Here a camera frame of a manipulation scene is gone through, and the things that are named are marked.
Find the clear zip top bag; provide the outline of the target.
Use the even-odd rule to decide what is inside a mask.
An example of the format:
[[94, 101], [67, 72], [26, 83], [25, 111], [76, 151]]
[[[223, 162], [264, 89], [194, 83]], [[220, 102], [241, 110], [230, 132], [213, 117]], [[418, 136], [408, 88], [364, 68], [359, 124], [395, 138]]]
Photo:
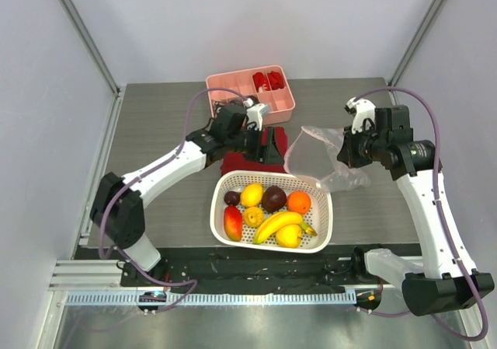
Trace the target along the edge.
[[370, 178], [362, 169], [350, 169], [338, 161], [343, 142], [339, 129], [303, 126], [285, 153], [283, 167], [286, 173], [329, 194], [368, 187]]

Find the dark red apple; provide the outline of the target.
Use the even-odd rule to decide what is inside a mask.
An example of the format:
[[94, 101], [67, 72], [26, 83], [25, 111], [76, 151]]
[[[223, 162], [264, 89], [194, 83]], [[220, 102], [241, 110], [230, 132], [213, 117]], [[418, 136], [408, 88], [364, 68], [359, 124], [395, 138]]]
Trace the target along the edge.
[[271, 186], [266, 189], [262, 196], [261, 205], [268, 213], [273, 213], [282, 209], [287, 203], [287, 195], [278, 186]]

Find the yellow banana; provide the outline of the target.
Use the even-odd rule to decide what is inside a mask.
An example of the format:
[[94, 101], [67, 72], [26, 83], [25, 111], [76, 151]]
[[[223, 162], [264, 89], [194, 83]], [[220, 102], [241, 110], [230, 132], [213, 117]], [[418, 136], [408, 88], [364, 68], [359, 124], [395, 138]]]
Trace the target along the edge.
[[297, 225], [304, 233], [317, 236], [318, 233], [304, 221], [303, 215], [294, 211], [279, 211], [268, 217], [256, 230], [252, 242], [256, 245], [264, 243], [272, 234], [287, 225]]

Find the small yellow bumpy fruit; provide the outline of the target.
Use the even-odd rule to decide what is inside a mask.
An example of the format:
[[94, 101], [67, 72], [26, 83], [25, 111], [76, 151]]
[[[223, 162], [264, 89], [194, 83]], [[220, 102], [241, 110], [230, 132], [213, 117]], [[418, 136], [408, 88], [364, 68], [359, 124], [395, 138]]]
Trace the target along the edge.
[[264, 211], [259, 207], [246, 208], [242, 217], [244, 223], [251, 228], [258, 228], [265, 221]]

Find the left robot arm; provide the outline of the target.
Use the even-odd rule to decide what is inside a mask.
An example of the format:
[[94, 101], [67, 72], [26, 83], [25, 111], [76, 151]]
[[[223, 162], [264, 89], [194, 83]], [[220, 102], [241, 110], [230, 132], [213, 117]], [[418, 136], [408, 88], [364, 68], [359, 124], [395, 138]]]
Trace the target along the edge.
[[206, 127], [190, 132], [170, 153], [132, 173], [107, 173], [100, 180], [89, 217], [103, 236], [139, 266], [138, 276], [145, 284], [158, 285], [165, 276], [161, 255], [145, 234], [147, 206], [229, 152], [266, 165], [282, 164], [273, 127], [262, 125], [269, 112], [262, 103], [249, 108], [234, 103], [223, 106]]

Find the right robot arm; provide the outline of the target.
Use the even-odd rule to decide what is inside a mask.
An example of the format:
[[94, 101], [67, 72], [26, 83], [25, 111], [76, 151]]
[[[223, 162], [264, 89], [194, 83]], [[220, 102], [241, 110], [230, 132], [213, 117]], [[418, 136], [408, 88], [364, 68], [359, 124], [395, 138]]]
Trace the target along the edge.
[[360, 99], [345, 109], [353, 122], [344, 129], [337, 159], [349, 168], [379, 162], [390, 172], [408, 205], [423, 262], [418, 266], [389, 249], [369, 250], [350, 264], [353, 278], [367, 283], [377, 276], [394, 285], [416, 316], [472, 307], [495, 283], [478, 271], [457, 231], [443, 173], [434, 165], [436, 146], [414, 139], [406, 106], [377, 108]]

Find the folded red cloth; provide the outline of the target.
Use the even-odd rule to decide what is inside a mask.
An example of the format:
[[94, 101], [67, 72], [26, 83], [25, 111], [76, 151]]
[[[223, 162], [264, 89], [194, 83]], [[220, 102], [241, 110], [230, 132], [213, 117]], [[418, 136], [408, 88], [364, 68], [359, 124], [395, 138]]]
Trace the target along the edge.
[[[274, 127], [276, 145], [281, 155], [285, 155], [288, 149], [288, 136], [283, 127]], [[241, 153], [229, 152], [221, 163], [221, 175], [235, 170], [247, 170], [267, 173], [285, 173], [282, 164], [266, 165], [261, 162], [248, 161]]]

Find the orange fruit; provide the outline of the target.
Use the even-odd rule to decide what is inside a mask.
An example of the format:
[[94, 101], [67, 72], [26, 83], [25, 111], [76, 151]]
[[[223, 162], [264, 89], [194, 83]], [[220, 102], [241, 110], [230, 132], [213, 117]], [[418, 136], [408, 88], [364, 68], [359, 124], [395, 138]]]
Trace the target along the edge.
[[305, 215], [311, 208], [311, 198], [304, 191], [294, 191], [287, 197], [287, 209]]

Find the dark brown rolled item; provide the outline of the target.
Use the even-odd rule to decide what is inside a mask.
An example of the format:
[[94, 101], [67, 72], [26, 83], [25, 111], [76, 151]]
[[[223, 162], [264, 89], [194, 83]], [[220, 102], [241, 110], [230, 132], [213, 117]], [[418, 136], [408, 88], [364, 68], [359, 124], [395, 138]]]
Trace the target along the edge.
[[246, 96], [244, 100], [244, 105], [246, 108], [251, 108], [259, 104], [259, 99], [256, 96]]

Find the small dark plum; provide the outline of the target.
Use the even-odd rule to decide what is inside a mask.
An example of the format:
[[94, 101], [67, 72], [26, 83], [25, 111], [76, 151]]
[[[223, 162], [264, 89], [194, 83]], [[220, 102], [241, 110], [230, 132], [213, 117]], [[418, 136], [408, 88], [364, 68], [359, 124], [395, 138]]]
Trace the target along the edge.
[[240, 200], [241, 195], [239, 192], [236, 191], [230, 190], [224, 195], [224, 202], [226, 205], [237, 206], [239, 205]]

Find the black white patterned item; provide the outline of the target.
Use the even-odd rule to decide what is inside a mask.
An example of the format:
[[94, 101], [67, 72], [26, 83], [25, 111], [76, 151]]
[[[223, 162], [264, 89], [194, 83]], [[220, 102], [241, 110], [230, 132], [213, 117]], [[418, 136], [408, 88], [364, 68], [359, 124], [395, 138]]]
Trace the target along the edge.
[[213, 111], [213, 117], [217, 117], [217, 115], [220, 113], [221, 109], [226, 105], [226, 102], [222, 101], [213, 101], [212, 102], [212, 111]]

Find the red yellow mango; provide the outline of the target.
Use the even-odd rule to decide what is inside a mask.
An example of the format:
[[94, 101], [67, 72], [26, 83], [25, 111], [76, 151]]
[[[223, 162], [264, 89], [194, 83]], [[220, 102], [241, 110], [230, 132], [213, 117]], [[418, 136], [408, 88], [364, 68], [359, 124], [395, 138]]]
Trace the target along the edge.
[[229, 205], [224, 209], [224, 231], [235, 242], [242, 240], [243, 218], [237, 207]]

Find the white perforated plastic basket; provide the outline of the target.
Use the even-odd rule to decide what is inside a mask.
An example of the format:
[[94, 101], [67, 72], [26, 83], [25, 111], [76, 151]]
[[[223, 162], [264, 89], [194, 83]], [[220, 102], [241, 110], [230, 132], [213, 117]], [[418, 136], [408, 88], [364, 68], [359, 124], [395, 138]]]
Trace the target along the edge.
[[[243, 225], [242, 239], [238, 242], [230, 240], [224, 231], [224, 209], [227, 207], [224, 202], [224, 195], [228, 191], [242, 192], [250, 183], [259, 183], [265, 189], [275, 185], [283, 189], [286, 194], [291, 194], [294, 191], [303, 191], [308, 194], [311, 199], [311, 207], [304, 214], [304, 221], [317, 232], [317, 235], [310, 236], [305, 234], [299, 247], [293, 249], [277, 245], [273, 236], [270, 236], [264, 243], [256, 245], [253, 243], [256, 229]], [[236, 170], [222, 176], [214, 189], [210, 205], [210, 230], [219, 242], [227, 246], [276, 252], [317, 253], [328, 245], [332, 236], [332, 227], [333, 206], [331, 195], [315, 189], [295, 176], [282, 173]]]

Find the red item in organizer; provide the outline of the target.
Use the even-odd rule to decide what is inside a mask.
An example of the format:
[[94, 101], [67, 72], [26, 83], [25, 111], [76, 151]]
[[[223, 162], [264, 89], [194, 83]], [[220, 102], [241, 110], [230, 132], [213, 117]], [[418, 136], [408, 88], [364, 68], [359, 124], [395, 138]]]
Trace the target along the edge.
[[283, 89], [286, 86], [283, 75], [277, 71], [271, 71], [266, 74], [269, 87], [271, 90]]
[[263, 72], [256, 72], [252, 80], [257, 93], [270, 91], [268, 79]]

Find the aluminium frame post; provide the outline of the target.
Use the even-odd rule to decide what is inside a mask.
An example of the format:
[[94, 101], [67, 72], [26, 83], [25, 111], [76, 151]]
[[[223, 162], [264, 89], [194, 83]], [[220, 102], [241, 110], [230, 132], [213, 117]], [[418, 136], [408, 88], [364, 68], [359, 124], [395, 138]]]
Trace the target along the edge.
[[432, 0], [423, 15], [420, 24], [416, 28], [414, 35], [408, 43], [401, 60], [398, 62], [391, 78], [388, 80], [388, 85], [396, 86], [401, 81], [409, 65], [415, 57], [415, 54], [422, 46], [423, 41], [427, 38], [429, 31], [434, 26], [439, 14], [448, 0]]
[[85, 49], [88, 51], [90, 58], [96, 65], [100, 75], [103, 77], [105, 83], [109, 87], [114, 96], [120, 92], [120, 86], [117, 84], [113, 75], [111, 74], [103, 56], [100, 53], [95, 41], [92, 38], [83, 18], [81, 17], [77, 6], [73, 0], [58, 0], [69, 18], [72, 26], [75, 28], [76, 33], [80, 37]]

